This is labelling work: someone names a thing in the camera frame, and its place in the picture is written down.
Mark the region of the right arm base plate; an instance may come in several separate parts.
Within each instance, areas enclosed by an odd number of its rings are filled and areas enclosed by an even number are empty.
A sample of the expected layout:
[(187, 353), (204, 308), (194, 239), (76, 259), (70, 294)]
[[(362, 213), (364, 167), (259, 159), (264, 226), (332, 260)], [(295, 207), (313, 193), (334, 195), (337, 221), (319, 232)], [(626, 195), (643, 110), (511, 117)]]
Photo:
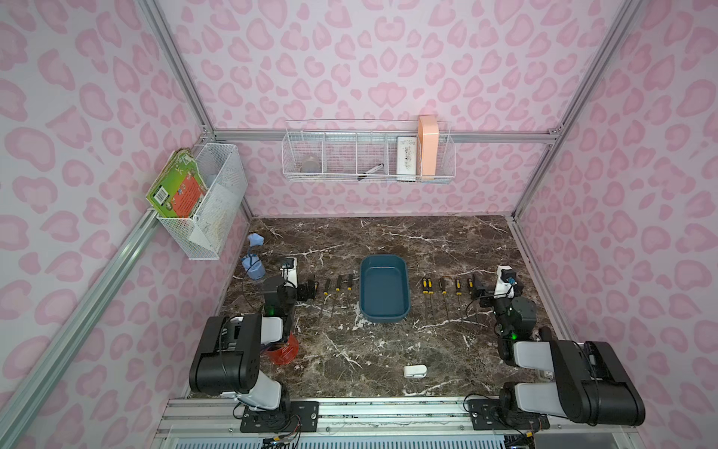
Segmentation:
[(551, 424), (547, 415), (505, 410), (499, 400), (469, 396), (463, 407), (469, 414), (473, 430), (514, 430), (538, 432), (549, 430)]

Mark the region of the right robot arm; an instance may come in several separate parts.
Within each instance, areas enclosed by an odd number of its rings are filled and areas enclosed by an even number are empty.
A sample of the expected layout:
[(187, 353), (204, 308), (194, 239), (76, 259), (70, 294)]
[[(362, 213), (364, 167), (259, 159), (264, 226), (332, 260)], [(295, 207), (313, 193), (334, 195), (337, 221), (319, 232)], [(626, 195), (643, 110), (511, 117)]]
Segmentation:
[(470, 400), (473, 419), (510, 430), (546, 428), (549, 417), (588, 426), (637, 427), (646, 407), (607, 342), (559, 340), (539, 327), (537, 305), (523, 297), (514, 269), (501, 266), (494, 288), (467, 281), (470, 302), (492, 312), (499, 358), (508, 366), (550, 374), (547, 382), (504, 383), (498, 397)]

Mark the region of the teal plastic storage box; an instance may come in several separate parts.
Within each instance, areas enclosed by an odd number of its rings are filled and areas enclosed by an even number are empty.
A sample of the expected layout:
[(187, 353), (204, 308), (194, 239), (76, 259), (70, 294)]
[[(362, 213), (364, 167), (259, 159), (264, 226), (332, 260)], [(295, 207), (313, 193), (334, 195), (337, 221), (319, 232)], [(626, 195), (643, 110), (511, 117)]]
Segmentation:
[(371, 323), (398, 323), (411, 311), (406, 262), (393, 254), (366, 257), (360, 269), (359, 308)]

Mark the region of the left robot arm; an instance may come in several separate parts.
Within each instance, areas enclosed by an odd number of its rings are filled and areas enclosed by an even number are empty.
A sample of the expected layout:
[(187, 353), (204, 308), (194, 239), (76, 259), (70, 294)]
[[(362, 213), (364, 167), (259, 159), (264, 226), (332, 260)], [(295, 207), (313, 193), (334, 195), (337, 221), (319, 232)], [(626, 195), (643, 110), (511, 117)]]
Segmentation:
[(252, 412), (289, 413), (287, 389), (262, 372), (261, 357), (268, 355), (278, 366), (297, 357), (295, 306), (315, 298), (317, 282), (275, 276), (265, 287), (262, 312), (208, 319), (191, 364), (189, 385), (198, 394), (228, 394)]

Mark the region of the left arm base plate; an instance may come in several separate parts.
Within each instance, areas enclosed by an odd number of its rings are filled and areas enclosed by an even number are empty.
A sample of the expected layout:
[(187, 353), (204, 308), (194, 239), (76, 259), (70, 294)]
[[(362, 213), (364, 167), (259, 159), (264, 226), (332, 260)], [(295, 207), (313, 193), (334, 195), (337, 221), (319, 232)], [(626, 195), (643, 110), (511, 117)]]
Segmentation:
[(294, 431), (299, 427), (302, 433), (316, 432), (320, 404), (317, 401), (292, 400), (289, 407), (280, 406), (274, 411), (253, 411), (246, 409), (237, 417), (241, 433), (281, 433)]

